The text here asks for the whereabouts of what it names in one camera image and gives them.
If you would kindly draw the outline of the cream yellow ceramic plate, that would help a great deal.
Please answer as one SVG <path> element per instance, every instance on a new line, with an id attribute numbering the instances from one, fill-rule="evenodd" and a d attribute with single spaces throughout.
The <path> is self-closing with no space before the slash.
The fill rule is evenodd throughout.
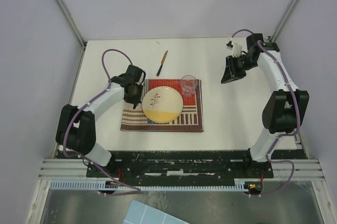
<path id="1" fill-rule="evenodd" d="M 145 94 L 142 110 L 155 123 L 169 123 L 182 113 L 183 99 L 172 87 L 155 87 Z"/>

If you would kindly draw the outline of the patchwork patterned placemat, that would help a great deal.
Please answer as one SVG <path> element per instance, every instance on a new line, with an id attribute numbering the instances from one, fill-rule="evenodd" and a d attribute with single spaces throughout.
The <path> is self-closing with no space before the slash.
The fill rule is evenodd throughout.
<path id="1" fill-rule="evenodd" d="M 142 104 L 133 108 L 131 104 L 125 103 L 123 106 L 121 130 L 122 131 L 144 131 L 144 132 L 192 132 L 200 133 L 203 127 L 202 108 L 202 82 L 196 80 L 196 90 L 192 96 L 182 95 L 182 113 L 173 121 L 157 123 L 143 112 Z"/>

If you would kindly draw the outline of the clear drinking glass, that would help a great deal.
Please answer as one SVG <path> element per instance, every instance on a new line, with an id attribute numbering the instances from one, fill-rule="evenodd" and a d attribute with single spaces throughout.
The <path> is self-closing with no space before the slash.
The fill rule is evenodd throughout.
<path id="1" fill-rule="evenodd" d="M 192 96 L 197 87 L 197 79 L 192 75 L 185 75 L 180 80 L 182 94 L 184 96 Z"/>

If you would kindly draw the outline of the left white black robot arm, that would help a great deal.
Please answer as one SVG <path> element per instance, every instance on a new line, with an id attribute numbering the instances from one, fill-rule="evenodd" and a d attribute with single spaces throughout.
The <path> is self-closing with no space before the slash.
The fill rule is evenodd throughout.
<path id="1" fill-rule="evenodd" d="M 114 104 L 124 101 L 135 109 L 141 103 L 146 73 L 129 65 L 126 72 L 108 79 L 106 88 L 82 105 L 65 105 L 61 110 L 56 142 L 98 164 L 106 177 L 116 172 L 112 154 L 96 142 L 96 121 Z"/>

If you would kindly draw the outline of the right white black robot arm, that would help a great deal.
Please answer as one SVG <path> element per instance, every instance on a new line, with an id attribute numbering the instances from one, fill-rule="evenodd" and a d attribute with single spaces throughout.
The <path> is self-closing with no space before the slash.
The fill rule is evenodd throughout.
<path id="1" fill-rule="evenodd" d="M 246 77 L 248 70 L 259 67 L 269 85 L 271 96 L 262 111 L 263 130 L 249 149 L 250 159 L 242 163 L 242 172 L 254 177 L 261 171 L 259 162 L 270 160 L 281 139 L 299 133 L 309 103 L 309 93 L 291 80 L 275 42 L 266 42 L 263 34 L 253 33 L 246 38 L 247 50 L 229 38 L 231 55 L 225 59 L 221 83 L 226 84 Z"/>

